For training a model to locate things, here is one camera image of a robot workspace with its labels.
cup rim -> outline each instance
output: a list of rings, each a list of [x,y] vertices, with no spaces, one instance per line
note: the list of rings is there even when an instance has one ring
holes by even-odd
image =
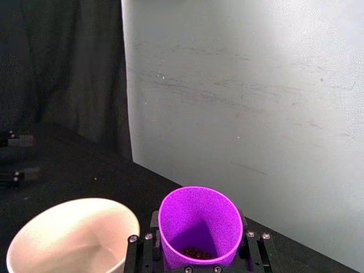
[[[136,221],[136,223],[138,224],[138,230],[137,230],[137,234],[133,234],[133,235],[140,235],[140,224],[139,224],[139,220],[136,217],[136,215],[134,214],[134,212],[128,208],[126,205],[121,204],[120,202],[111,200],[111,199],[106,199],[106,198],[98,198],[98,197],[88,197],[88,198],[78,198],[78,199],[73,199],[73,200],[69,200],[66,202],[62,202],[60,204],[57,204],[55,206],[52,206],[44,211],[42,211],[41,213],[37,214],[35,217],[31,218],[18,232],[17,234],[14,236],[14,238],[11,240],[11,243],[9,245],[9,248],[7,249],[7,253],[6,253],[6,267],[9,271],[9,273],[16,273],[13,270],[13,267],[11,266],[11,261],[10,261],[10,250],[12,249],[14,243],[15,243],[15,239],[17,238],[17,236],[19,236],[21,234],[21,232],[23,232],[23,230],[31,224],[31,222],[33,222],[33,220],[35,220],[36,218],[40,217],[43,213],[48,212],[49,210],[53,210],[55,208],[58,208],[59,206],[63,206],[65,204],[71,203],[71,202],[80,202],[80,201],[91,201],[91,200],[102,200],[102,201],[108,201],[110,203],[114,203],[114,205],[119,206],[120,208],[124,208],[126,211],[128,211],[130,213],[130,215],[132,216],[132,218],[134,218],[134,220]],[[121,259],[115,266],[113,266],[111,269],[107,270],[105,273],[112,273],[115,269],[117,269],[120,265],[122,265],[122,263],[124,263],[126,260],[126,257],[124,257],[123,259]]]
[[[164,203],[167,201],[167,199],[170,197],[170,195],[178,192],[178,191],[183,191],[185,189],[191,189],[191,188],[199,188],[199,189],[206,189],[208,191],[212,191],[220,196],[222,196],[223,198],[225,198],[234,208],[237,216],[238,216],[238,219],[239,219],[239,229],[240,229],[240,234],[239,234],[239,238],[237,240],[237,243],[231,248],[230,251],[228,251],[226,254],[222,255],[222,256],[219,256],[218,258],[215,258],[215,259],[210,259],[210,260],[201,260],[201,259],[194,259],[194,258],[190,258],[190,257],[187,257],[181,253],[179,253],[177,250],[174,249],[174,247],[172,247],[169,242],[166,240],[164,234],[163,234],[163,231],[162,229],[160,228],[161,227],[161,219],[160,219],[160,211],[163,209],[163,205]],[[160,236],[162,237],[163,241],[166,243],[166,245],[169,247],[169,249],[171,249],[173,251],[173,253],[175,253],[177,256],[181,257],[181,258],[184,258],[188,261],[191,261],[191,262],[194,262],[194,263],[198,263],[198,264],[211,264],[211,263],[214,263],[214,262],[220,262],[221,260],[229,257],[230,255],[232,255],[236,250],[237,248],[239,247],[240,243],[241,243],[241,240],[243,238],[243,222],[242,222],[242,219],[241,219],[241,215],[240,215],[240,212],[239,210],[237,209],[237,207],[235,206],[235,204],[229,199],[227,198],[225,195],[223,195],[221,192],[218,192],[217,190],[214,190],[214,189],[210,189],[210,188],[207,188],[207,187],[201,187],[201,186],[188,186],[188,187],[182,187],[182,188],[179,188],[179,189],[175,189],[174,191],[170,192],[162,201],[162,204],[160,205],[160,208],[159,208],[159,213],[158,213],[158,225],[159,225],[159,233],[160,233]]]

white cup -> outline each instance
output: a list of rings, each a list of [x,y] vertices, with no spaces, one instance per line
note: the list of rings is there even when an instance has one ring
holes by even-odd
[[[130,235],[139,222],[112,200],[69,201],[40,213],[14,237],[7,252],[10,273],[123,272]]]

purple cup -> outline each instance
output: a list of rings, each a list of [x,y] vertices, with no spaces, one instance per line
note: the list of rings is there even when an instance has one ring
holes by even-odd
[[[223,194],[204,187],[184,187],[167,195],[159,209],[158,224],[164,266],[230,266],[243,235],[243,223],[235,205]],[[200,260],[180,251],[193,247],[216,257]]]

white wall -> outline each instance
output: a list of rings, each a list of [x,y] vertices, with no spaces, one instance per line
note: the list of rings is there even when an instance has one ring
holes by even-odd
[[[123,0],[134,160],[364,272],[364,3]]]

black tablecloth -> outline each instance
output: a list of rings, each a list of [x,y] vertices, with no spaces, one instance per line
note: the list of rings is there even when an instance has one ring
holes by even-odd
[[[6,251],[19,229],[54,205],[84,197],[115,200],[135,213],[143,234],[162,199],[180,187],[61,127],[39,126],[35,136],[31,163],[40,166],[40,179],[0,192],[0,272],[7,272]],[[286,273],[356,272],[250,219],[247,222],[249,229],[273,235]]]

